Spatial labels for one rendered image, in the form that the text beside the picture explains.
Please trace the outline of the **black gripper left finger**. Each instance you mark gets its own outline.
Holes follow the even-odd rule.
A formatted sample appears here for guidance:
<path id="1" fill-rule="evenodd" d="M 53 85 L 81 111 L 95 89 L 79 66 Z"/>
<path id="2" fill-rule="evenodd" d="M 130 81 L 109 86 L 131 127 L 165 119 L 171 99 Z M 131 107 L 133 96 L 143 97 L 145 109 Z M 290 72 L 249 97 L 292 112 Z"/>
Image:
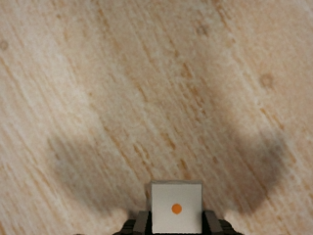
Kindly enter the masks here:
<path id="1" fill-rule="evenodd" d="M 151 211 L 139 211 L 137 220 L 125 221 L 121 230 L 112 235 L 152 235 Z"/>

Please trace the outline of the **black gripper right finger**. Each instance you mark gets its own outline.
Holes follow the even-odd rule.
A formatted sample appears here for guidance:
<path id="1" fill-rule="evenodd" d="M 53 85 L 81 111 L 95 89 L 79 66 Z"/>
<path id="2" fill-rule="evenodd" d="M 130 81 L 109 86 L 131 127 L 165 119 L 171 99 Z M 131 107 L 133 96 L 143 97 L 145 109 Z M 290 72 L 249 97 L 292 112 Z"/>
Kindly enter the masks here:
<path id="1" fill-rule="evenodd" d="M 214 211 L 202 211 L 202 235 L 245 235 L 234 230 L 231 223 L 225 219 L 218 219 Z"/>

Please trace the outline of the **white domino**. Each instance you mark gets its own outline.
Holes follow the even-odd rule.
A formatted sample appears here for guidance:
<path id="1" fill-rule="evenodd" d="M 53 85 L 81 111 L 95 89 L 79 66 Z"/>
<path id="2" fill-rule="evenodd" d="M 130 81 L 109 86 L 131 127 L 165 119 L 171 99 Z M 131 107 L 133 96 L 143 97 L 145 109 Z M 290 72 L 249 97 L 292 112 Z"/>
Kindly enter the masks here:
<path id="1" fill-rule="evenodd" d="M 201 180 L 152 180 L 152 235 L 202 235 Z"/>

